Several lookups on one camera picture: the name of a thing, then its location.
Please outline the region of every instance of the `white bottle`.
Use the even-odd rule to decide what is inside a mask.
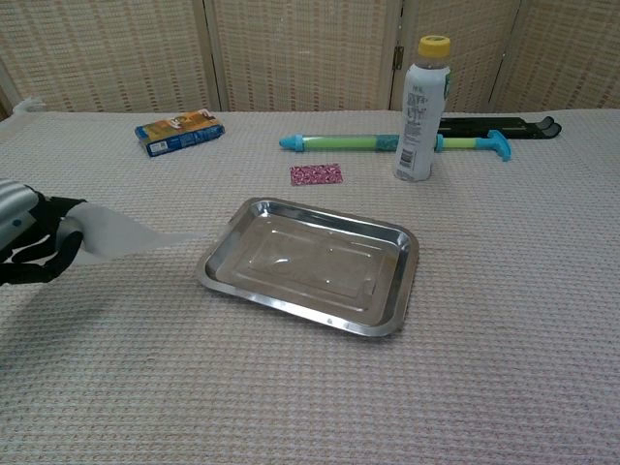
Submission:
[[[450,88],[446,58],[450,39],[425,36],[419,40],[418,60],[409,68],[403,89],[403,129],[398,138],[394,175],[406,181],[430,176],[437,130]]]

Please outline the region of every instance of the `wall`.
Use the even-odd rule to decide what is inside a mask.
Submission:
[[[405,0],[402,43],[406,61],[394,76],[391,108],[401,109],[405,73],[417,59],[419,38],[450,37],[448,111],[485,111],[519,0]]]
[[[217,104],[202,2],[0,2],[0,60],[21,98],[64,111]]]
[[[400,1],[206,0],[232,110],[386,109]]]
[[[620,108],[620,1],[529,0],[511,36],[496,111]]]

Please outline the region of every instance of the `yellow cap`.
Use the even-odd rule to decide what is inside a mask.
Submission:
[[[418,53],[427,58],[443,58],[450,54],[450,39],[446,36],[424,36],[419,40]]]

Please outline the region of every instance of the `metal tray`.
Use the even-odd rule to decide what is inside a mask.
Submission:
[[[209,289],[364,336],[405,320],[418,241],[399,226],[250,199],[201,258]]]

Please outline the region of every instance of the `textured tablecloth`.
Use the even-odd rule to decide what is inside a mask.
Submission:
[[[438,156],[281,151],[397,132],[390,111],[220,113],[220,139],[149,159],[156,114],[0,124],[1,176],[204,239],[0,288],[3,463],[620,463],[620,110],[551,113],[554,140]],[[530,120],[540,115],[526,115]],[[292,187],[337,162],[344,183]],[[404,328],[369,339],[203,288],[200,255],[250,197],[402,225]]]

